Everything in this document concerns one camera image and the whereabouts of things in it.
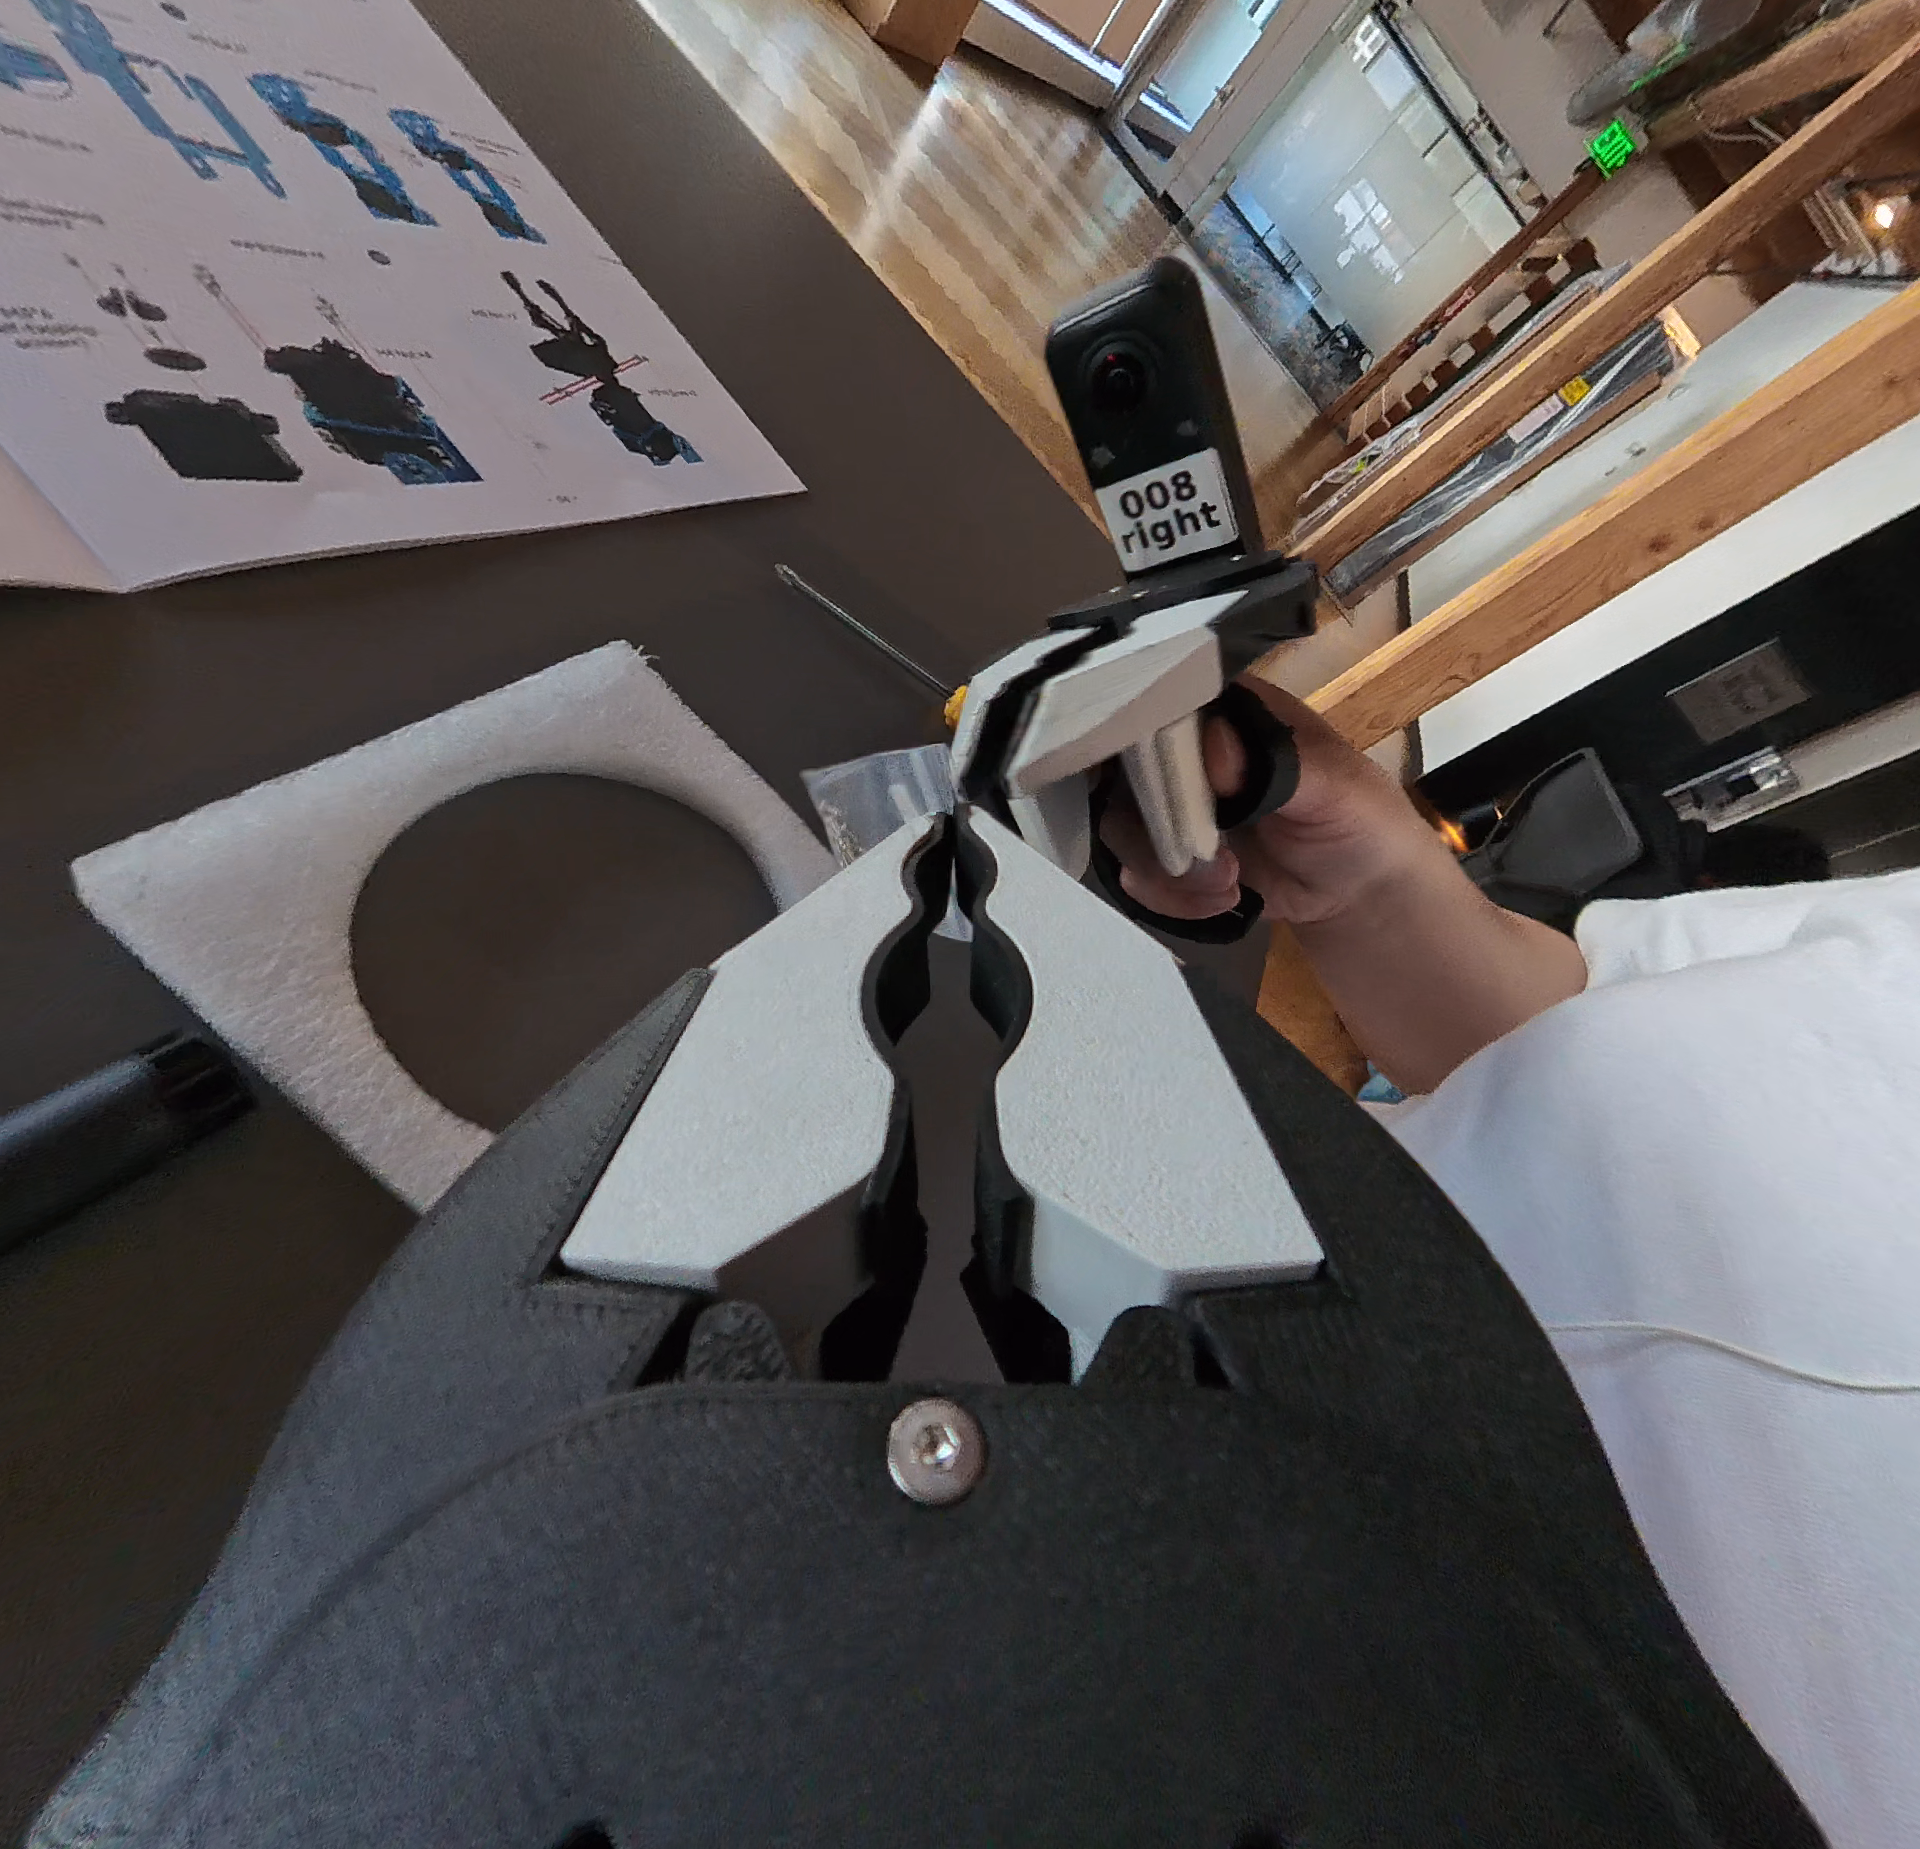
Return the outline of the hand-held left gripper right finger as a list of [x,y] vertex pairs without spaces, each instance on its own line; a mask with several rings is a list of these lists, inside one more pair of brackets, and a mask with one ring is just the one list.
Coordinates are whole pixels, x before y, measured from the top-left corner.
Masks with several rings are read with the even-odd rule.
[[1134,1308],[1311,1282],[1324,1249],[1181,963],[988,815],[961,819],[961,902],[997,1044],[962,1286],[1002,1379],[1086,1377]]

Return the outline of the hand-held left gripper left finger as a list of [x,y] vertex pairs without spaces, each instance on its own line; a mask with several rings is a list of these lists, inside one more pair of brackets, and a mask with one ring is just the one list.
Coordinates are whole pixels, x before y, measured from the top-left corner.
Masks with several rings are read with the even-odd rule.
[[927,1258],[897,1048],[952,863],[952,815],[921,818],[711,965],[563,1268],[746,1302],[823,1379],[889,1377]]

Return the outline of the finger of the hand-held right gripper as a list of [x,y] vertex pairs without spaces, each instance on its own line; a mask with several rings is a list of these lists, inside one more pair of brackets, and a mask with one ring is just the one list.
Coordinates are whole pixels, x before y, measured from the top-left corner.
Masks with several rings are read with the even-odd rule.
[[1115,628],[1049,629],[980,670],[952,733],[952,781],[1002,787],[1041,686],[1115,638]]
[[1093,777],[1122,762],[1148,842],[1167,872],[1221,847],[1199,714],[1226,686],[1215,624],[1226,606],[1174,606],[1094,643],[1069,632],[1060,672],[1029,670],[993,797],[1021,840],[1063,872],[1093,861]]

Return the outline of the small clear zip bag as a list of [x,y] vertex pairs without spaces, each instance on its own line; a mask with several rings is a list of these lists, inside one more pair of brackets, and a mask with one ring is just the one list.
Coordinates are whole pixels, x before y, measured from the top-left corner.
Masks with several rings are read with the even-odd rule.
[[839,868],[850,868],[918,819],[948,815],[956,804],[948,744],[806,769],[802,781]]

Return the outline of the black electric screwdriver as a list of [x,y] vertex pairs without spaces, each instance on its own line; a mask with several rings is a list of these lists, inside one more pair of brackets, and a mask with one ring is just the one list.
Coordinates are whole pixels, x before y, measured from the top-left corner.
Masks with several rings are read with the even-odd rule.
[[3,1116],[3,1252],[12,1252],[254,1111],[232,1054],[173,1030]]

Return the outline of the dark desk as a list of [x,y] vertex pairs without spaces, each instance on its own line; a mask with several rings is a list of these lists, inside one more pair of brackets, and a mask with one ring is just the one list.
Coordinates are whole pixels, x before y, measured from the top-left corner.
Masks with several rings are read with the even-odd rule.
[[[776,560],[952,673],[1116,573],[1090,518],[637,0],[416,0],[808,494],[551,537],[5,595],[5,1106],[190,1018],[68,863],[631,638],[808,819],[927,704]],[[398,1054],[487,1122],[764,923],[696,813],[587,777],[435,810],[350,930]],[[959,1273],[996,1037],[931,945],[904,1059],[931,1262],[900,1368],[997,1383]],[[156,1662],[416,1215],[271,1089],[5,1258],[5,1846]]]

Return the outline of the person's right hand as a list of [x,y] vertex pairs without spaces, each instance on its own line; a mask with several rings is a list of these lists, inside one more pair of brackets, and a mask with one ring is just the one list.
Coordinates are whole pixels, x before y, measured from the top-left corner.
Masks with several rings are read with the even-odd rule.
[[1226,917],[1255,895],[1324,959],[1433,946],[1472,885],[1406,792],[1285,690],[1241,679],[1236,692],[1293,733],[1300,781],[1290,800],[1222,834],[1210,861],[1174,875],[1155,852],[1134,797],[1116,788],[1098,834],[1116,856],[1119,887],[1182,923]]

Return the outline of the yellow screwdriver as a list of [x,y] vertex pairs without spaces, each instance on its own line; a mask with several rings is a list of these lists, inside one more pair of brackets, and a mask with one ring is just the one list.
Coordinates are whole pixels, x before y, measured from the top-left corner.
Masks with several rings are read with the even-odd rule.
[[789,563],[776,562],[776,579],[783,588],[799,595],[808,606],[817,612],[834,621],[843,632],[854,636],[864,648],[879,655],[895,672],[904,673],[909,682],[918,686],[925,695],[933,699],[939,708],[939,721],[944,731],[954,731],[959,726],[962,708],[970,699],[967,686],[948,686],[931,670],[927,670],[921,661],[897,648],[888,636],[882,636],[876,628],[862,621],[847,607],[828,598],[822,588],[816,588],[808,579],[805,579]]

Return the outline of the frosted glass door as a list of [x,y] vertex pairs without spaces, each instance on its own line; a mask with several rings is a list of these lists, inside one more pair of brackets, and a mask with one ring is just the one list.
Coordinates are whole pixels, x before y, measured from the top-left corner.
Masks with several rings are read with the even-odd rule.
[[1533,180],[1409,0],[1355,0],[1243,153],[1226,201],[1361,369],[1508,244]]

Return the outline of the white instruction booklet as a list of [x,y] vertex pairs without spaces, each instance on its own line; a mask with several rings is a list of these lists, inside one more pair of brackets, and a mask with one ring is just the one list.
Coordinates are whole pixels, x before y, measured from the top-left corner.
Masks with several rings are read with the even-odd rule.
[[797,494],[410,0],[3,0],[6,588]]

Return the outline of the white foam piece with hole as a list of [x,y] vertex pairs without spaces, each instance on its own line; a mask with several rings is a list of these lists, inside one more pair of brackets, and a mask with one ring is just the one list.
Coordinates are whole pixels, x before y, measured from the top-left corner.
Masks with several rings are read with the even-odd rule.
[[350,923],[393,842],[514,777],[627,785],[698,810],[789,910],[831,851],[613,642],[80,856],[83,907],[382,1186],[427,1212],[494,1142],[424,1089],[355,983]]

